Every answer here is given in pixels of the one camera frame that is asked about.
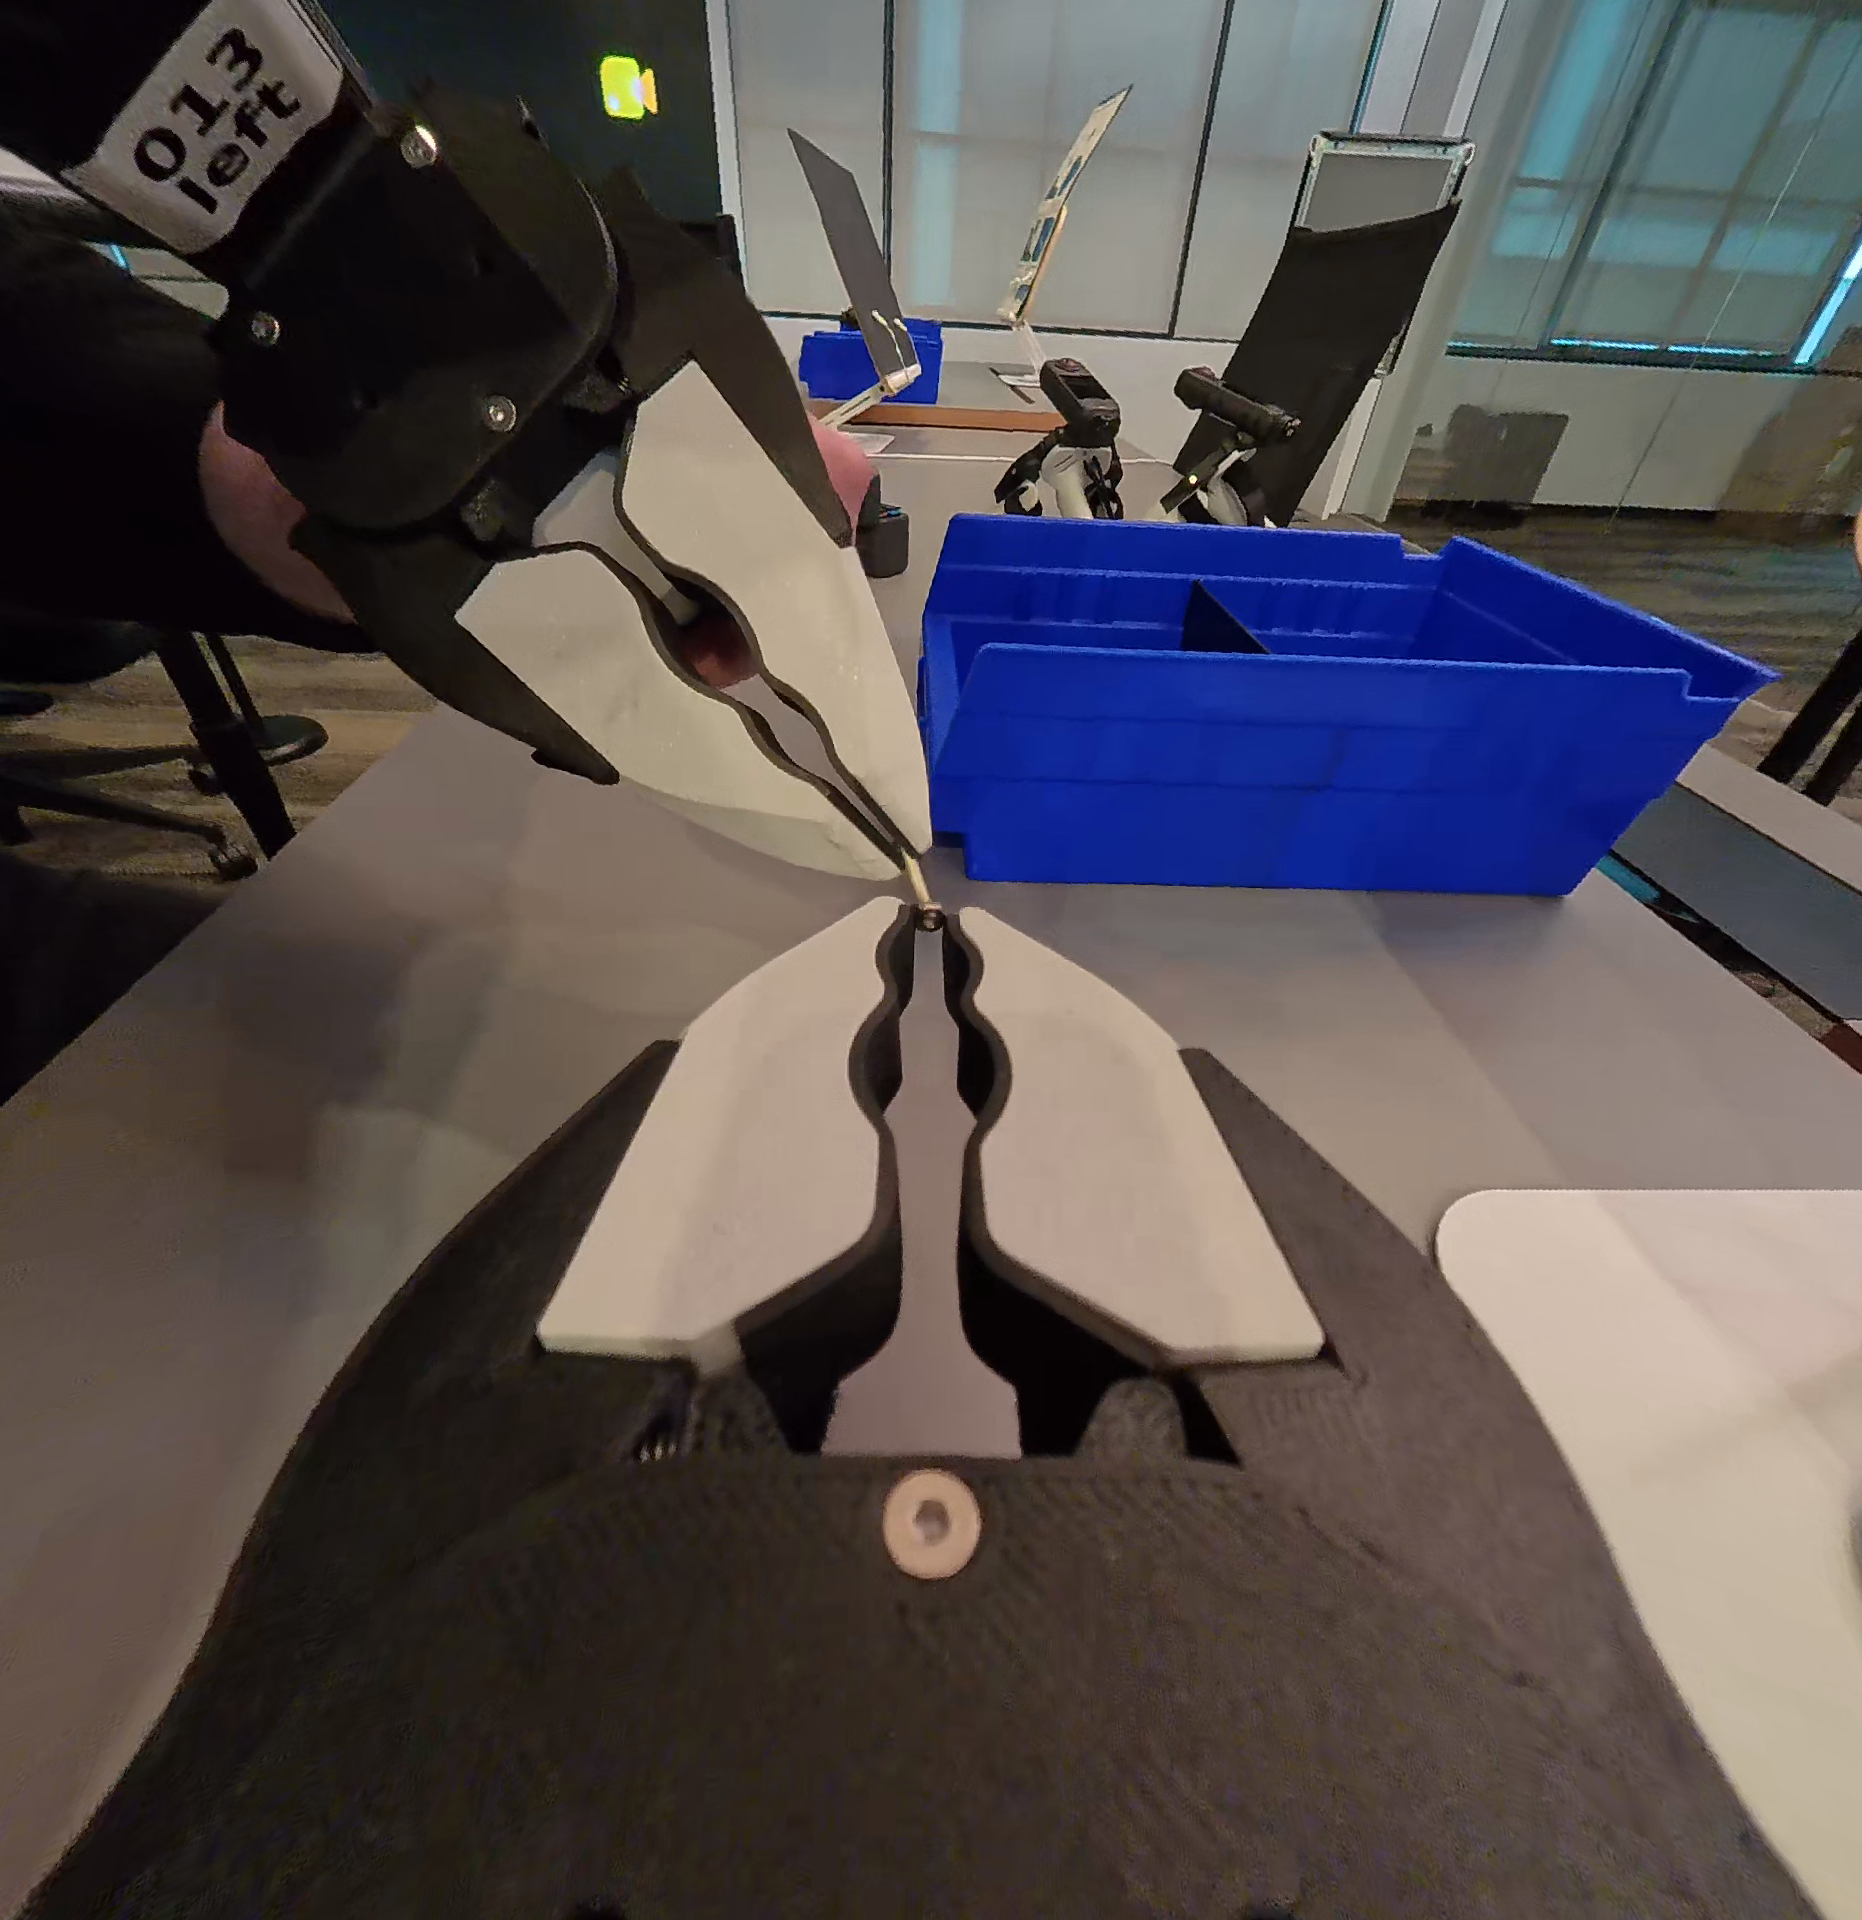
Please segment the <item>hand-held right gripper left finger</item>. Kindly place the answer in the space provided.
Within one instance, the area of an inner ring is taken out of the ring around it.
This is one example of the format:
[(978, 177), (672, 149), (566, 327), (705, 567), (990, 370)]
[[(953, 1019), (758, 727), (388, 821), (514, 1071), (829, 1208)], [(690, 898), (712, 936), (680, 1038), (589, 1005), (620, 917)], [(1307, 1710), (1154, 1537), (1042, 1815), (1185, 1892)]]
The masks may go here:
[(680, 1038), (539, 1340), (547, 1353), (744, 1374), (791, 1448), (903, 1304), (899, 1019), (914, 909), (871, 899), (753, 972)]

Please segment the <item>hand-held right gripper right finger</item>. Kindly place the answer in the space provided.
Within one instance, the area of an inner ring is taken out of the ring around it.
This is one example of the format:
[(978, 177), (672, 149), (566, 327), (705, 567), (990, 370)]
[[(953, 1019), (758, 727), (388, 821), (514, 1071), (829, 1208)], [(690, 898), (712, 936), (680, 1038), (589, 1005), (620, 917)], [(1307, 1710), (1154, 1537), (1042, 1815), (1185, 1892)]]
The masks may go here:
[(1165, 1388), (1174, 1447), (1213, 1370), (1302, 1366), (1327, 1334), (1172, 1031), (1041, 938), (964, 909), (943, 998), (971, 1116), (965, 1342), (1015, 1394), (1024, 1453), (1076, 1453), (1109, 1392)]

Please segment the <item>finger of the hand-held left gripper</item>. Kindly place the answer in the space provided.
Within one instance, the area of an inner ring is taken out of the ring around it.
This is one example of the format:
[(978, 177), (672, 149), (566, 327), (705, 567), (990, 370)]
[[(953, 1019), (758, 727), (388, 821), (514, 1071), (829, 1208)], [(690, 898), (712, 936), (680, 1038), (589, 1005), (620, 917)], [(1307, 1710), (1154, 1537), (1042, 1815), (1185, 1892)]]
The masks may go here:
[(753, 707), (692, 677), (657, 600), (600, 551), (495, 565), (458, 609), (495, 661), (664, 810), (792, 866), (899, 879), (914, 858), (914, 706), (855, 555), (755, 576), (739, 620), (882, 823), (787, 761)]
[[(783, 580), (787, 572), (832, 563), (838, 551), (855, 551), (817, 519), (791, 476), (779, 469), (747, 418), (696, 359), (687, 359), (648, 396), (632, 415), (620, 444), (598, 452), (540, 510), (535, 519), (535, 555), (561, 546), (600, 551), (648, 594), (668, 617), (662, 632), (674, 659), (672, 642), (696, 617), (696, 598), (713, 600), (716, 613), (733, 617), (744, 632), (747, 661), (755, 666), (755, 677), (779, 707), (799, 722), (809, 722), (827, 772), (812, 772), (783, 746), (758, 707), (727, 688), (713, 688), (753, 707), (787, 761), (834, 786), (868, 823), (882, 823), (861, 788), (845, 779), (838, 754), (817, 732), (809, 706), (772, 677), (759, 661), (758, 642), (747, 637), (747, 625), (739, 620), (747, 613), (755, 576), (775, 574)], [(931, 786), (914, 718), (914, 853), (921, 855), (931, 839)]]

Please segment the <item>person's left forearm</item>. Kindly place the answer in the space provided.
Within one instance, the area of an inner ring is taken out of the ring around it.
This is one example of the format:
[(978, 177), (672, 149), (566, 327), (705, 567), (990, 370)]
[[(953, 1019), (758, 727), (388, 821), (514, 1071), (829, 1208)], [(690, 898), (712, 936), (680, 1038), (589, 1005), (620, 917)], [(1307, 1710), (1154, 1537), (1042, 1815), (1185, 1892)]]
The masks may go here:
[(0, 208), (0, 607), (369, 655), (270, 594), (208, 525), (207, 318)]

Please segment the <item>dark monitor screen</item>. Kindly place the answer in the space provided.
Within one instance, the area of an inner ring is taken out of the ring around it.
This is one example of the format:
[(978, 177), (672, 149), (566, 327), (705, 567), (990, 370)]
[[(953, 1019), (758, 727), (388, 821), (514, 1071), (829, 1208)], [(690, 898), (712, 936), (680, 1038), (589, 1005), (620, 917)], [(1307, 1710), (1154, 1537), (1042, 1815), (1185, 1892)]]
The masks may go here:
[(724, 211), (705, 4), (323, 4), (373, 92), (421, 85), (524, 107), (600, 188), (632, 171), (680, 223)]

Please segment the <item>small white tripod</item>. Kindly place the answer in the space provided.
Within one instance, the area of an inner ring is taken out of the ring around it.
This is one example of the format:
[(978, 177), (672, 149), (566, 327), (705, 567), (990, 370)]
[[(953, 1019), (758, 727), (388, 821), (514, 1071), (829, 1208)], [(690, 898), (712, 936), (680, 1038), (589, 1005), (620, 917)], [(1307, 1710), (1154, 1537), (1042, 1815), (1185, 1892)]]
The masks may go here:
[(1249, 476), (1256, 452), (1250, 437), (1231, 434), (1227, 444), (1185, 467), (1160, 496), (1160, 519), (1234, 529), (1264, 526), (1264, 491)]
[(1082, 444), (1056, 428), (1002, 471), (994, 499), (1008, 515), (1120, 522), (1121, 480), (1124, 463), (1115, 439)]

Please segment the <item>black tablet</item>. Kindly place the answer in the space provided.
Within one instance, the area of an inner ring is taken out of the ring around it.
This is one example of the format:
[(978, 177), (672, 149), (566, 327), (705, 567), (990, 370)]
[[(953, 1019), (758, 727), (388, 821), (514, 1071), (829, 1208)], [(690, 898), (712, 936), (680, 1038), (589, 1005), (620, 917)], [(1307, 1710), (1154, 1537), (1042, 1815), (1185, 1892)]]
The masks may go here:
[(871, 205), (850, 167), (799, 129), (787, 129), (787, 138), (817, 205), (847, 311), (871, 352), (873, 392), (897, 399), (920, 380), (921, 366)]

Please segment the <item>large blue plastic bin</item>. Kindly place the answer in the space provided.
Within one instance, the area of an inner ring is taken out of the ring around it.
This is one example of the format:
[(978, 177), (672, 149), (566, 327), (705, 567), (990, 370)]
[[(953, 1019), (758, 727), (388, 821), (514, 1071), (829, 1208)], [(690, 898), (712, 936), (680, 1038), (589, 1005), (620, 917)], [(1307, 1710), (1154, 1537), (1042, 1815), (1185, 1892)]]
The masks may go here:
[[(1267, 659), (1182, 654), (1196, 580)], [(954, 515), (920, 714), (968, 879), (1564, 898), (1774, 681), (1470, 539)]]

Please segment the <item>black bin divider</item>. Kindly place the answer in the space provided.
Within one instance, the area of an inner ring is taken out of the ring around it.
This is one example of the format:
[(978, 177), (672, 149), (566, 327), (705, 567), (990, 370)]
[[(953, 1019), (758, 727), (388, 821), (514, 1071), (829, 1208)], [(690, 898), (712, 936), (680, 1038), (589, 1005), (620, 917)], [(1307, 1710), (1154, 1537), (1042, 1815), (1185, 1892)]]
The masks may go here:
[(1182, 614), (1182, 654), (1267, 659), (1256, 620), (1264, 614), (1264, 583), (1196, 580)]

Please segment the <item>pale propped tablet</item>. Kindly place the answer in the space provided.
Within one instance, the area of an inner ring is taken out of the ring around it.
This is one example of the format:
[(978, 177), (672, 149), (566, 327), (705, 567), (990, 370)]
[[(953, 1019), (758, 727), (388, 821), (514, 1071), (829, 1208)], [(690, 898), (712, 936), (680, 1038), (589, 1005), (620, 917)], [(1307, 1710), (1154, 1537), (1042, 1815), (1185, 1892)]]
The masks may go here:
[(1065, 231), (1072, 189), (1079, 188), (1089, 159), (1097, 155), (1130, 94), (1132, 85), (1124, 85), (1089, 111), (1087, 125), (1079, 129), (1076, 141), (1063, 156), (1058, 171), (1049, 182), (1046, 194), (1041, 199), (1035, 223), (1015, 262), (1008, 297), (997, 311), (998, 321), (1010, 323), (1015, 333), (1031, 329), (1031, 307), (1042, 286), (1049, 259), (1054, 255)]

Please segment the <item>black office chair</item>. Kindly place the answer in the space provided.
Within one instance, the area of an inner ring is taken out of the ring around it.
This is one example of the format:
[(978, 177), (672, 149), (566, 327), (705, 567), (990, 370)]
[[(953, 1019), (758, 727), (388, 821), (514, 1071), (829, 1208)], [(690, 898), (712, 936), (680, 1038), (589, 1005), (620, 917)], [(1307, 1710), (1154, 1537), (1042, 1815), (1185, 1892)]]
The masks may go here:
[(238, 882), (293, 839), (277, 772), (330, 743), (267, 714), (225, 637), (0, 607), (0, 846), (37, 818), (197, 843)]

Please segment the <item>white pad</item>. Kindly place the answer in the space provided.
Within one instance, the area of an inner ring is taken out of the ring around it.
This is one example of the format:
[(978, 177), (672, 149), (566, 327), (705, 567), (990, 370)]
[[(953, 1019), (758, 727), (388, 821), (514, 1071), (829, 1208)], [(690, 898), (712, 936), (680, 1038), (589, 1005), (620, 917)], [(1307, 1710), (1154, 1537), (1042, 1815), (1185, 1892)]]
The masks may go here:
[(1862, 1191), (1481, 1191), (1435, 1253), (1765, 1837), (1862, 1918)]

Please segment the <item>dark grey mat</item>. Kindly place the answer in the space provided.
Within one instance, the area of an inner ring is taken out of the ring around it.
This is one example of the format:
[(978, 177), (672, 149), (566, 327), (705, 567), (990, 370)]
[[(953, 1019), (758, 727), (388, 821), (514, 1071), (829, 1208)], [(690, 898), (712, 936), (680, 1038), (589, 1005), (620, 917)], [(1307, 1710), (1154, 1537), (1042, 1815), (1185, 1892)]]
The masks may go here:
[(1677, 786), (1615, 858), (1833, 1020), (1862, 1023), (1862, 891)]

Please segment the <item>silver framed panel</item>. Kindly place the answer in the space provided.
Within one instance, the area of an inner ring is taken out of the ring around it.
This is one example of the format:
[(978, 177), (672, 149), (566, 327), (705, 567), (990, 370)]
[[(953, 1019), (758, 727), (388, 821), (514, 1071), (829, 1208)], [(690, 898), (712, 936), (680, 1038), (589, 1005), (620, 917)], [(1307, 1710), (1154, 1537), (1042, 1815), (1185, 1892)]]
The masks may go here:
[(1289, 225), (1338, 233), (1438, 211), (1459, 200), (1474, 156), (1467, 138), (1320, 133)]

